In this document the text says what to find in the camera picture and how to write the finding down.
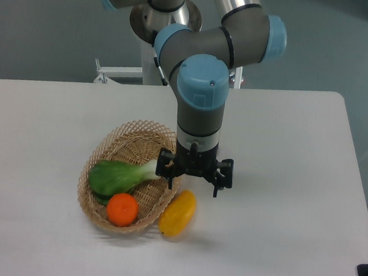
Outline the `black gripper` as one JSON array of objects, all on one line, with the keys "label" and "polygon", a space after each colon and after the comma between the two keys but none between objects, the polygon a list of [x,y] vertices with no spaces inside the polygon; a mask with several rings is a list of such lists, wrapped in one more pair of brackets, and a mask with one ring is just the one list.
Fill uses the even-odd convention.
[{"label": "black gripper", "polygon": [[168,189],[173,188],[173,179],[181,175],[202,177],[214,185],[213,197],[224,188],[232,188],[233,159],[217,161],[216,145],[207,151],[198,151],[196,148],[186,149],[177,142],[177,151],[161,148],[157,158],[155,174],[168,181]]}]

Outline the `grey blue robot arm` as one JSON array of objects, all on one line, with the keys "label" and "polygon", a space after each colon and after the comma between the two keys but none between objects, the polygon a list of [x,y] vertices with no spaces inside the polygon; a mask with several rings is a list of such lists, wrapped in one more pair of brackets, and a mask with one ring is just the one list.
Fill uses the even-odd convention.
[{"label": "grey blue robot arm", "polygon": [[105,8],[128,6],[133,31],[154,49],[163,84],[177,100],[177,150],[162,149],[156,174],[172,181],[202,177],[214,190],[231,188],[233,160],[218,160],[231,69],[279,58],[287,31],[278,16],[266,15],[260,0],[215,0],[218,28],[200,31],[188,0],[101,0]]}]

